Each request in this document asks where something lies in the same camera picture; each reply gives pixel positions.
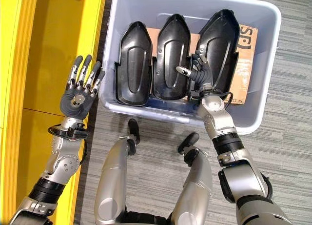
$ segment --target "robotic hand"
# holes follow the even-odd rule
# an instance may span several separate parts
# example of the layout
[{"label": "robotic hand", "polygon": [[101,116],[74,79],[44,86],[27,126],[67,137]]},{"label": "robotic hand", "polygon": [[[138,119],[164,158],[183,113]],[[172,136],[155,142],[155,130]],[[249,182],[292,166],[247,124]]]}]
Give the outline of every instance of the robotic hand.
[{"label": "robotic hand", "polygon": [[176,70],[195,81],[200,94],[198,114],[213,141],[221,167],[219,179],[222,192],[231,203],[236,203],[238,225],[289,225],[291,222],[272,200],[272,185],[259,172],[253,159],[239,138],[231,115],[226,111],[231,98],[224,105],[222,98],[230,94],[214,90],[212,72],[201,52],[192,55],[192,71],[184,67]]},{"label": "robotic hand", "polygon": [[47,217],[54,213],[65,185],[76,173],[86,155],[85,149],[82,160],[79,160],[81,140],[88,137],[82,121],[88,115],[105,75],[105,72],[101,71],[92,86],[101,66],[97,61],[84,84],[91,59],[91,55],[86,57],[78,77],[77,72],[83,57],[78,56],[71,68],[65,93],[60,102],[60,109],[65,118],[61,124],[48,129],[53,135],[52,154],[40,179],[29,196],[23,199],[9,225],[52,225]]}]

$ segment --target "yellow shelf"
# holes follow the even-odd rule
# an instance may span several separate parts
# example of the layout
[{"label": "yellow shelf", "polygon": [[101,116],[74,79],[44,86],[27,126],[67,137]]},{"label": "yellow shelf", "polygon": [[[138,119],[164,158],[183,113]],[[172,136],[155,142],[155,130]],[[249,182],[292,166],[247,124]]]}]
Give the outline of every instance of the yellow shelf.
[{"label": "yellow shelf", "polygon": [[[104,3],[1,0],[7,13],[1,15],[0,221],[4,224],[44,170],[51,152],[46,130],[62,118],[59,101],[73,60],[91,54],[95,63]],[[78,180],[79,172],[65,187],[52,216],[54,224],[73,224]]]}]

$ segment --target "robot finger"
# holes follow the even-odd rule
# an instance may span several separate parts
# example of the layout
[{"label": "robot finger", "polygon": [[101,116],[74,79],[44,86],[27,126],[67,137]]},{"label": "robot finger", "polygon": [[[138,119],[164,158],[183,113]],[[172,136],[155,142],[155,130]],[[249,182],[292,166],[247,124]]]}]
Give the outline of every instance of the robot finger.
[{"label": "robot finger", "polygon": [[200,64],[197,60],[192,61],[192,63],[193,63],[194,70],[197,70],[197,71],[200,70]]},{"label": "robot finger", "polygon": [[95,97],[97,95],[98,88],[99,88],[99,86],[101,84],[101,81],[104,78],[104,76],[105,76],[105,71],[102,70],[100,75],[98,76],[96,82],[94,83],[94,86],[93,86],[92,90],[91,90],[91,97]]},{"label": "robot finger", "polygon": [[84,77],[86,76],[88,66],[91,62],[91,59],[92,59],[91,55],[88,55],[83,62],[82,68],[81,68],[80,73],[79,73],[78,81],[76,83],[76,86],[78,89],[82,89],[82,87],[83,87]]},{"label": "robot finger", "polygon": [[187,77],[189,77],[192,73],[191,70],[189,70],[183,66],[177,66],[175,69],[177,70],[177,72],[179,72],[180,74],[185,75]]},{"label": "robot finger", "polygon": [[78,68],[81,64],[83,60],[83,57],[82,56],[78,56],[75,61],[74,61],[74,64],[71,68],[71,72],[70,72],[70,75],[69,75],[69,78],[68,78],[68,81],[67,83],[69,84],[70,88],[74,87],[75,84],[76,84],[76,77],[77,77],[77,72],[78,72]]},{"label": "robot finger", "polygon": [[93,80],[94,80],[96,73],[100,67],[101,67],[101,63],[99,61],[97,61],[96,64],[93,66],[93,69],[92,69],[92,71],[88,77],[86,84],[83,87],[84,92],[88,93],[90,91]]}]

